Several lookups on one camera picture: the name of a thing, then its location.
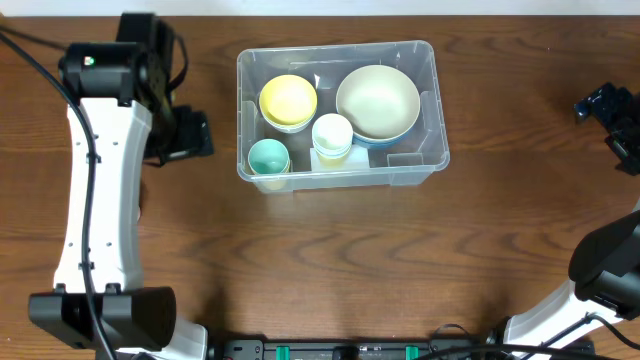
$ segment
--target wood grain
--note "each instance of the wood grain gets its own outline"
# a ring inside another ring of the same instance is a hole
[[[112,40],[116,18],[8,19],[60,42]],[[143,170],[149,286],[216,333],[421,337],[486,331],[567,277],[575,245],[632,208],[638,179],[572,104],[606,81],[640,89],[633,17],[169,18],[191,70],[178,103],[207,112],[217,153]],[[264,196],[235,171],[237,55],[246,48],[426,40],[451,163],[419,187]],[[21,42],[51,71],[54,50]],[[0,359],[89,359],[29,323],[51,287],[70,180],[65,106],[0,47]],[[619,328],[640,336],[640,323]],[[605,331],[603,355],[637,358]]]

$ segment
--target plastic container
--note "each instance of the plastic container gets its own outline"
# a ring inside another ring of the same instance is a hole
[[[420,93],[418,121],[391,147],[368,150],[368,169],[336,169],[313,172],[309,149],[312,126],[296,134],[284,134],[266,123],[258,109],[260,90],[272,78],[292,74],[316,89],[318,106],[311,124],[336,112],[336,93],[344,78],[366,65],[387,65],[405,73]],[[265,193],[301,189],[369,185],[418,185],[450,160],[434,52],[425,41],[301,48],[250,49],[238,56],[238,158],[240,177]],[[254,175],[247,163],[251,146],[271,138],[289,150],[292,171]],[[284,186],[272,190],[269,183]]]

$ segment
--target brown wooden surface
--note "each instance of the brown wooden surface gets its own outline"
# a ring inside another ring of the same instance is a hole
[[[528,310],[567,277],[575,245],[627,214],[639,178],[572,104],[606,81],[640,89],[640,21],[625,17],[171,18],[191,58],[178,103],[205,110],[217,153],[145,168],[146,283],[187,318],[271,338],[471,332]],[[116,18],[8,19],[73,42]],[[246,48],[423,39],[433,45],[451,163],[419,187],[264,196],[236,164]],[[24,44],[55,70],[60,54]],[[65,105],[0,46],[0,359],[89,359],[29,323],[51,287],[70,180]],[[640,322],[620,325],[640,336]],[[598,352],[640,358],[603,330]]]

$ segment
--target yellow bowl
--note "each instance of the yellow bowl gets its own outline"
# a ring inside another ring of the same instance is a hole
[[[316,90],[296,75],[271,79],[260,93],[260,111],[276,124],[292,126],[309,120],[318,106]]]

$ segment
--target gray plastic bin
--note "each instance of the gray plastic bin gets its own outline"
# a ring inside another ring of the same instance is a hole
[[[336,93],[349,73],[373,64],[395,67],[413,80],[421,100],[418,121],[399,143],[387,149],[369,150],[368,169],[312,172],[309,149],[313,147],[313,123],[297,134],[276,131],[258,108],[262,87],[283,74],[307,79],[318,94],[313,122],[324,114],[336,112]],[[238,174],[265,193],[344,186],[418,185],[449,164],[434,52],[425,41],[250,49],[238,56],[237,66]],[[252,174],[247,155],[251,146],[264,138],[277,139],[287,146],[292,164],[290,173]]]

